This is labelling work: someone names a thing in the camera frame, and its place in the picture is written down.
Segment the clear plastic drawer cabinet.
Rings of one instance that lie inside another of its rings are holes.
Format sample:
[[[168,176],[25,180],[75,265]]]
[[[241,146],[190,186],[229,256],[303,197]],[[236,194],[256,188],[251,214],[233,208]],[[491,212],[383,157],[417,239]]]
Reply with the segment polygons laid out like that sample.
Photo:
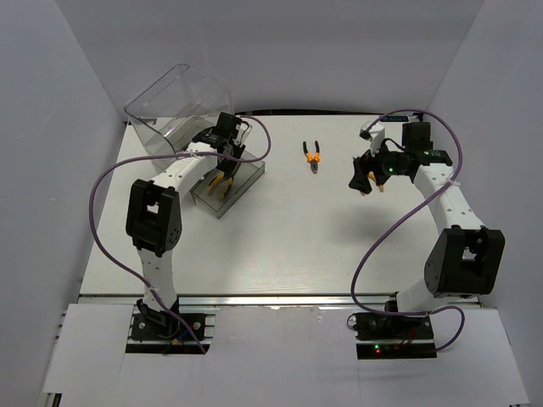
[[[152,156],[180,153],[222,112],[234,113],[226,82],[188,64],[174,64],[124,106],[139,141]]]

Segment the smoked plastic drawer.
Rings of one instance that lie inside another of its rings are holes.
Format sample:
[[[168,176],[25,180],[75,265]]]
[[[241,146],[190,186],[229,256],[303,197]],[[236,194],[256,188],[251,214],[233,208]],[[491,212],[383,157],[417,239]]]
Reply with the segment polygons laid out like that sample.
[[[214,169],[191,189],[191,197],[201,209],[220,219],[264,175],[265,168],[263,160],[237,163],[230,178]]]

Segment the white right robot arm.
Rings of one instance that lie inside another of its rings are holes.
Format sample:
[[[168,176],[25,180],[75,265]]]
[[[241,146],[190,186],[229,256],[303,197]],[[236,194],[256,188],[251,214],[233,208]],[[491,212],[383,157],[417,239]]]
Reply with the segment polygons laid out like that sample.
[[[434,148],[428,122],[402,126],[400,146],[390,150],[385,129],[367,122],[360,131],[369,149],[353,161],[351,189],[367,195],[392,176],[406,176],[423,195],[439,237],[423,267],[423,277],[395,295],[395,308],[383,317],[384,330],[395,338],[414,327],[413,316],[430,314],[455,298],[492,292],[506,239],[473,212],[456,182],[458,164]]]

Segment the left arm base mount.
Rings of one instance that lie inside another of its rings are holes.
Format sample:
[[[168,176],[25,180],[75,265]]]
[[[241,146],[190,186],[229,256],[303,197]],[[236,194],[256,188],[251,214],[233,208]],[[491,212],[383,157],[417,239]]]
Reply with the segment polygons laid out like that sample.
[[[216,315],[205,310],[181,312],[179,304],[171,311],[185,320],[207,351],[214,336]],[[126,341],[127,354],[180,355],[204,352],[187,327],[163,310],[150,309],[142,299],[136,302]]]

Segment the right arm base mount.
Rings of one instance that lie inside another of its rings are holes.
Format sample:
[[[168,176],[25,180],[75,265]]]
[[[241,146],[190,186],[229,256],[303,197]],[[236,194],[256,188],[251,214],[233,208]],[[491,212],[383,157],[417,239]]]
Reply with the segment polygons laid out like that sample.
[[[358,360],[419,360],[437,357],[434,331],[426,317],[351,314]]]

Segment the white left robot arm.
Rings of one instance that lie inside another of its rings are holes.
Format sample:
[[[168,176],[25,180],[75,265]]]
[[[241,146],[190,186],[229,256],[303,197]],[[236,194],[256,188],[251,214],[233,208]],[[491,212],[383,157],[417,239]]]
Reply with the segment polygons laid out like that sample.
[[[243,123],[221,113],[215,125],[199,131],[188,144],[186,158],[176,159],[149,181],[132,184],[126,233],[149,283],[137,308],[159,337],[174,337],[181,325],[172,271],[172,251],[182,234],[181,200],[212,170],[228,175],[239,167],[245,149]]]

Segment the yellow pliers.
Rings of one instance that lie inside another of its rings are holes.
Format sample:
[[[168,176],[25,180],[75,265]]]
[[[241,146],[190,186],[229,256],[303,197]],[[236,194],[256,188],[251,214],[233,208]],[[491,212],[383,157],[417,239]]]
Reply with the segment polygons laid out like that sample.
[[[232,185],[229,187],[227,185],[227,178],[228,178],[228,175],[224,174],[224,178],[221,179],[220,181],[216,178],[213,178],[210,183],[208,184],[207,186],[207,191],[208,192],[214,192],[219,186],[221,186],[222,184],[225,185],[225,188],[224,190],[220,193],[220,198],[226,198],[230,192],[230,190],[232,189]]]
[[[375,184],[375,186],[378,188],[378,190],[379,190],[381,193],[384,192],[384,185],[378,185],[377,179],[376,179],[376,177],[375,177],[375,175],[373,174],[372,171],[370,171],[370,172],[367,174],[367,178],[368,178],[369,180],[371,180],[371,181]]]

